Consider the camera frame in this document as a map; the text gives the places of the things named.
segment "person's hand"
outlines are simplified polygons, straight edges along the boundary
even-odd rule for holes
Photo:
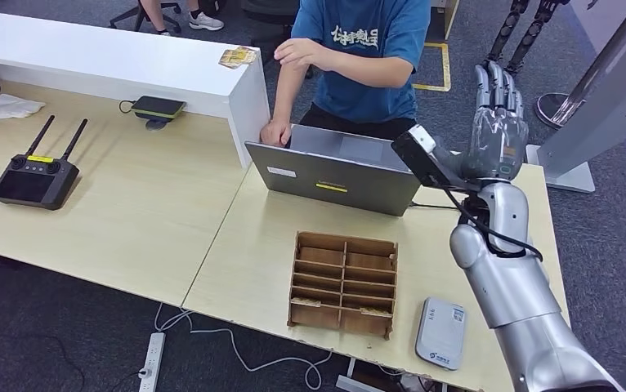
[[[291,137],[291,123],[289,121],[272,118],[260,130],[260,140],[266,145],[284,147],[289,142],[289,137]]]
[[[291,38],[279,45],[275,60],[282,65],[294,64],[297,68],[315,65],[323,71],[332,68],[334,51],[308,38]]]

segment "white tissue paper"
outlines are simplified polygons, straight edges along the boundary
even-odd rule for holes
[[[0,118],[25,118],[38,112],[45,104],[23,100],[8,94],[0,95]]]

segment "cardboard compartment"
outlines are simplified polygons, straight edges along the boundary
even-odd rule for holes
[[[359,296],[373,296],[377,298],[395,298],[395,286],[391,284],[344,281],[343,294],[356,294]]]
[[[355,310],[342,310],[340,328],[349,332],[369,333],[389,339],[392,318],[371,316]]]
[[[393,258],[385,256],[364,255],[347,251],[346,264],[352,267],[370,268],[372,270],[395,271],[396,263]]]
[[[299,274],[315,275],[323,278],[342,278],[341,265],[325,265],[301,260],[294,261],[293,272]]]
[[[294,273],[292,285],[298,287],[318,288],[331,292],[339,292],[342,290],[341,279],[323,278],[320,276],[299,273]]]
[[[328,292],[317,288],[292,286],[291,298],[319,301],[321,305],[339,306],[339,292]]]
[[[335,329],[339,326],[339,309],[325,306],[313,307],[291,304],[289,310],[289,325],[306,324],[312,327]]]
[[[344,269],[344,278],[361,282],[385,283],[395,285],[395,273],[380,269],[365,269],[348,265]]]
[[[390,338],[397,244],[321,233],[297,234],[288,325]]]
[[[302,247],[298,253],[298,259],[314,261],[316,263],[342,265],[344,250],[321,249],[318,247]]]
[[[392,314],[394,301],[387,298],[375,298],[369,296],[357,296],[354,294],[344,294],[342,296],[342,307],[360,310],[369,314]]]

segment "blue t-shirt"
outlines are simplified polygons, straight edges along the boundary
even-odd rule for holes
[[[430,21],[429,0],[301,0],[292,38],[309,38],[363,57],[400,57],[416,72]],[[401,88],[368,87],[336,72],[318,81],[314,102],[355,123],[416,118],[409,81]]]

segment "antenna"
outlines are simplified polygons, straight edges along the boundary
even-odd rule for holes
[[[53,118],[56,118],[56,116],[51,116],[48,118],[48,121],[46,121],[46,125],[44,125],[43,128],[41,128],[41,131],[39,131],[38,135],[36,135],[36,139],[34,139],[34,142],[25,153],[26,156],[30,156],[31,154],[34,153],[34,150],[37,148],[38,143],[43,138],[43,135],[46,134],[46,131],[48,131],[48,128],[51,126],[51,123],[53,123]]]
[[[65,152],[63,153],[63,156],[60,157],[60,160],[62,161],[67,161],[68,157],[70,156],[70,153],[73,152],[73,148],[74,145],[77,143],[77,139],[79,139],[79,136],[82,135],[82,131],[84,131],[84,127],[87,125],[87,119],[85,118],[84,120],[82,120],[82,123],[79,124],[79,128],[77,128],[77,131],[75,132],[73,139],[70,141],[70,144],[68,145],[68,148],[65,149]]]

